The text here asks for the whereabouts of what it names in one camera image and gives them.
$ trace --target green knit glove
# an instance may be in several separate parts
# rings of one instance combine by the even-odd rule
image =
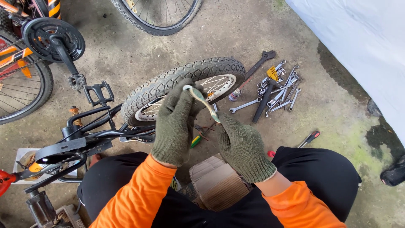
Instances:
[[[277,168],[264,154],[260,133],[228,114],[217,112],[222,125],[215,125],[222,158],[249,183],[270,179]]]
[[[203,103],[194,99],[189,91],[183,91],[185,85],[192,85],[207,97],[204,88],[196,86],[190,78],[181,80],[169,92],[159,108],[156,139],[151,152],[156,160],[177,167],[188,160],[193,140],[194,119],[205,107]]]

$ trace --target orange grip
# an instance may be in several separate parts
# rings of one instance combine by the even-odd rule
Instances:
[[[79,114],[79,109],[76,106],[72,106],[69,109],[69,112],[72,114],[72,116],[76,116],[77,114]],[[81,122],[81,119],[77,119],[73,122],[74,125],[79,125],[81,127],[83,127],[83,123]]]
[[[0,196],[9,189],[12,182],[15,181],[15,175],[0,170]]]

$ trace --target orange long-sleeve shirt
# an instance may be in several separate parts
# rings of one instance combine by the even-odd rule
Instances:
[[[149,155],[135,170],[129,183],[102,209],[90,228],[151,227],[175,172]],[[346,227],[311,193],[304,181],[293,182],[278,195],[262,196],[286,228]]]

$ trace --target black pants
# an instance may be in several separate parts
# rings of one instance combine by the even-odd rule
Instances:
[[[107,157],[86,173],[78,188],[81,201],[94,221],[115,193],[129,182],[147,154],[136,152]],[[279,147],[273,158],[290,181],[305,181],[316,197],[344,222],[361,182],[344,156],[326,149]],[[199,208],[169,188],[152,227],[283,227],[256,187],[239,202],[220,212]]]

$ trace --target black shoe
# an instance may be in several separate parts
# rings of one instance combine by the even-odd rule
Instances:
[[[381,181],[388,186],[397,186],[405,181],[405,155],[390,169],[380,175]]]

